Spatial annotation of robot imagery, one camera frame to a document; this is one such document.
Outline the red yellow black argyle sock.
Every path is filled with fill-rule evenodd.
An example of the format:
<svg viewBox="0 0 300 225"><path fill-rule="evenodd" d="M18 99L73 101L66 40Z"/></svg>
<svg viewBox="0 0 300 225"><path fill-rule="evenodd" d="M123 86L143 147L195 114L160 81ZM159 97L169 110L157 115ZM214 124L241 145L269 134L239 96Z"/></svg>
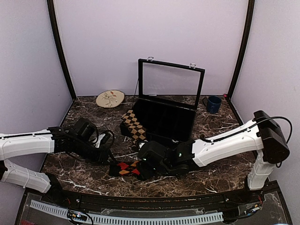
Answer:
<svg viewBox="0 0 300 225"><path fill-rule="evenodd" d="M156 175L156 170L144 161L119 162L110 165L109 175L118 176L134 176L139 180L147 180Z"/></svg>

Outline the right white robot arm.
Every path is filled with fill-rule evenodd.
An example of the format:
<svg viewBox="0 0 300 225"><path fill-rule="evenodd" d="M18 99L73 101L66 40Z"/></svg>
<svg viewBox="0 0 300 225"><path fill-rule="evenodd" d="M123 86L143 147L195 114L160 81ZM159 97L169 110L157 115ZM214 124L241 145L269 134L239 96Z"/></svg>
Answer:
<svg viewBox="0 0 300 225"><path fill-rule="evenodd" d="M258 153L254 167L247 176L247 187L240 191L239 199L250 203L263 188L267 177L278 163L290 154L288 140L275 117L264 111L254 113L254 119L223 134L191 140L179 144L175 149L167 148L156 141L139 144L137 164L142 180L157 174L179 176L204 167L223 158L256 150Z"/></svg>

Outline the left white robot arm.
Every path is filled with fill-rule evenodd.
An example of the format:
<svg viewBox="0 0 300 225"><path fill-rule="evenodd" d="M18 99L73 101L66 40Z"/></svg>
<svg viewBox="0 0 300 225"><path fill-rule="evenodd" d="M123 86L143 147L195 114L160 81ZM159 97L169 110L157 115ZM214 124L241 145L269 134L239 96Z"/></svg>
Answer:
<svg viewBox="0 0 300 225"><path fill-rule="evenodd" d="M75 153L98 165L106 165L112 157L109 146L104 144L114 140L110 130L100 133L88 119L80 118L69 129L50 127L41 131L0 136L0 180L47 193L55 204L66 201L66 193L52 174L39 173L12 163L9 159L35 153L65 152Z"/></svg>

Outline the brown tan argyle sock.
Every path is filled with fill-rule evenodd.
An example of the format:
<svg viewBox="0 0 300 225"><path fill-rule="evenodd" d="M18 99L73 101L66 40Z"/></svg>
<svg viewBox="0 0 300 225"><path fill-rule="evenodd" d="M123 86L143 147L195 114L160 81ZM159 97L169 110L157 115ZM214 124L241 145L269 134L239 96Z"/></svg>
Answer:
<svg viewBox="0 0 300 225"><path fill-rule="evenodd" d="M133 139L132 149L139 151L139 143L146 141L146 128L138 121L132 109L129 109L121 117L129 136Z"/></svg>

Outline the floral ceramic plate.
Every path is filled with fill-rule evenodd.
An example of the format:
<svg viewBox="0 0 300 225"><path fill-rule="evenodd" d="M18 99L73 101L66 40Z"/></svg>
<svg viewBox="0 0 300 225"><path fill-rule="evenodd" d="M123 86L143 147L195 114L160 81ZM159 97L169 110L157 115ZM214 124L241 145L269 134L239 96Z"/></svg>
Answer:
<svg viewBox="0 0 300 225"><path fill-rule="evenodd" d="M119 90L107 90L98 95L96 104L102 108L115 108L123 102L124 97Z"/></svg>

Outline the black display box with lid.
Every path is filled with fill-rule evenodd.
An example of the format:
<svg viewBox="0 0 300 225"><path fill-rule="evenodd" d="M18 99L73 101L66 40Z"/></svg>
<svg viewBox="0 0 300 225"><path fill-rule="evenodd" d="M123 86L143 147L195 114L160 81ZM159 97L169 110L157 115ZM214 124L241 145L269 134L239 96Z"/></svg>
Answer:
<svg viewBox="0 0 300 225"><path fill-rule="evenodd" d="M138 97L132 110L148 141L171 148L190 139L204 74L193 63L138 60Z"/></svg>

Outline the small circuit board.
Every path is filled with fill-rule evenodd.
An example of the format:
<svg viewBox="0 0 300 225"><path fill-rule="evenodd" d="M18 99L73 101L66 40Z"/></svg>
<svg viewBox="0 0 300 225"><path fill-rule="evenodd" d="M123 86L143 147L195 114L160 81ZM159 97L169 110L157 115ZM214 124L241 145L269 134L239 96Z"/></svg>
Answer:
<svg viewBox="0 0 300 225"><path fill-rule="evenodd" d="M88 217L85 214L82 214L78 211L68 210L67 211L67 218L73 221L86 221Z"/></svg>

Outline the dark blue mug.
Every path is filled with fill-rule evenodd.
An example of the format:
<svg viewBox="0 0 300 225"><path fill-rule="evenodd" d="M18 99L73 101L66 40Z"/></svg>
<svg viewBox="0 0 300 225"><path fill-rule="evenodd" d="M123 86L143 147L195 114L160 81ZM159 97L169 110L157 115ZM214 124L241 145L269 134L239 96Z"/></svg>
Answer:
<svg viewBox="0 0 300 225"><path fill-rule="evenodd" d="M216 114L221 106L222 99L217 96L204 97L202 103L206 107L207 112Z"/></svg>

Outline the black front rail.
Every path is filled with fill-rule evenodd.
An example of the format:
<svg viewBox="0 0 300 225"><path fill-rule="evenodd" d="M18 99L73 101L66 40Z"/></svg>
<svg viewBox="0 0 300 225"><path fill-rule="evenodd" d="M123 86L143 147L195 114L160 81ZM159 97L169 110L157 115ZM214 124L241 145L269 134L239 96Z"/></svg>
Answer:
<svg viewBox="0 0 300 225"><path fill-rule="evenodd" d="M100 209L121 210L179 210L191 208L205 208L206 210L229 209L243 204L242 200L246 191L238 189L217 194L194 195L186 197L170 198L132 198L114 197L103 195L84 194L63 190L62 206L68 206L68 198L71 207L81 210L97 211Z"/></svg>

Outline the left black frame post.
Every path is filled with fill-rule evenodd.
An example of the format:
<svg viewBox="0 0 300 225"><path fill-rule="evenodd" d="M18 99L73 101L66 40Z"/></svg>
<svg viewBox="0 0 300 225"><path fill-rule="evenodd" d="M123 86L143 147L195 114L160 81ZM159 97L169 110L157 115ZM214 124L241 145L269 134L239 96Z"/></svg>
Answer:
<svg viewBox="0 0 300 225"><path fill-rule="evenodd" d="M60 33L59 33L59 28L58 28L58 23L57 23L55 8L54 8L54 1L47 0L47 7L48 7L48 14L50 17L53 38L54 38L54 42L56 45L56 50L58 53L60 65L61 65L63 75L64 75L64 78L65 78L65 81L66 81L66 84L68 87L68 91L70 93L72 100L74 101L77 98L77 96L76 96L75 89L74 89L74 86L71 81L70 73L68 70L67 62L65 59L65 55L64 55L64 51L63 51L63 47L62 47L62 43L61 43L61 39L60 39Z"/></svg>

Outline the black frame post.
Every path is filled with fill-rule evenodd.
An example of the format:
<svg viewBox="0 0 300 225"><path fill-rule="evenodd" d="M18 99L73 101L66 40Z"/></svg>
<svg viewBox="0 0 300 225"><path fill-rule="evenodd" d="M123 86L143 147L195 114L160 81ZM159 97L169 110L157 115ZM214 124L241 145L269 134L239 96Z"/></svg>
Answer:
<svg viewBox="0 0 300 225"><path fill-rule="evenodd" d="M244 30L243 30L243 35L242 35L242 40L241 40L241 44L240 44L240 50L239 50L239 54L237 57L237 62L236 62L236 66L234 69L234 73L232 76L232 80L231 80L231 84L227 93L227 100L230 101L239 75L240 75L240 70L242 67L242 63L244 60L244 56L245 56L245 52L246 52L246 48L247 48L247 44L248 44L248 38L249 38L249 34L250 34L250 29L251 29L251 23L252 23L252 18L253 18L253 13L254 13L254 7L255 7L255 0L249 0L248 1L248 6L247 6L247 14L246 14L246 20L245 20L245 26L244 26Z"/></svg>
<svg viewBox="0 0 300 225"><path fill-rule="evenodd" d="M58 23L57 23L55 8L54 8L54 1L47 0L47 7L48 7L48 14L50 17L53 38L54 38L54 42L56 45L56 50L58 53L60 65L61 65L63 75L64 75L64 78L65 78L65 81L66 81L66 84L68 87L68 91L70 93L72 100L74 101L77 98L77 96L76 96L75 89L74 89L74 86L71 81L70 73L68 70L67 62L65 59L65 55L64 55L64 51L63 51L63 47L62 47L62 43L61 43L61 39L60 39L60 33L59 33L59 28L58 28Z"/></svg>

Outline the right black frame post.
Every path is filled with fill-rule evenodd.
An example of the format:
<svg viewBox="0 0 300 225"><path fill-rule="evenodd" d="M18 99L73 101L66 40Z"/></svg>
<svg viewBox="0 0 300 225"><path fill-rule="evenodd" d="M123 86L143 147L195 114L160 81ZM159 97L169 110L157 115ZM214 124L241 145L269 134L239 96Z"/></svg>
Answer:
<svg viewBox="0 0 300 225"><path fill-rule="evenodd" d="M230 101L239 75L240 75L240 70L242 67L242 63L244 60L244 56L245 56L245 52L246 52L246 48L247 48L247 44L248 44L248 38L249 38L249 34L250 34L250 29L251 29L251 23L252 23L252 18L253 18L253 13L254 13L254 7L255 7L255 0L249 0L248 1L248 6L247 6L247 14L246 14L246 20L245 20L245 26L244 26L244 30L243 30L243 35L242 35L242 40L241 40L241 44L240 44L240 50L239 50L239 54L237 57L237 62L236 62L236 66L234 69L234 73L232 76L232 80L231 80L231 84L227 93L227 100Z"/></svg>

